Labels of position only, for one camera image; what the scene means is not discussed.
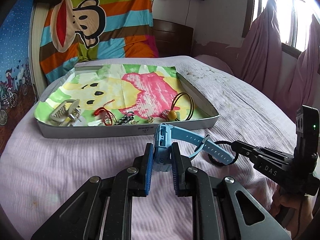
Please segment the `person's right hand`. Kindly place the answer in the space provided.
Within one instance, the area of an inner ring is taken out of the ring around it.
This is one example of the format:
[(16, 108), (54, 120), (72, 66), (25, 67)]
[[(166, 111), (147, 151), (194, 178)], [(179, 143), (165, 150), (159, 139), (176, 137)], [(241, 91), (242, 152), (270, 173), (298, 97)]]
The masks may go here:
[(295, 213), (291, 220), (289, 221), (286, 229), (291, 232), (291, 236), (299, 232), (303, 232), (306, 227), (313, 220), (313, 207), (315, 205), (314, 197), (304, 197), (302, 199), (298, 197), (291, 197), (287, 194), (280, 194), (281, 187), (277, 185), (276, 191), (272, 196), (272, 204), (269, 213), (275, 217), (279, 211), (280, 207), (289, 207), (294, 209)]

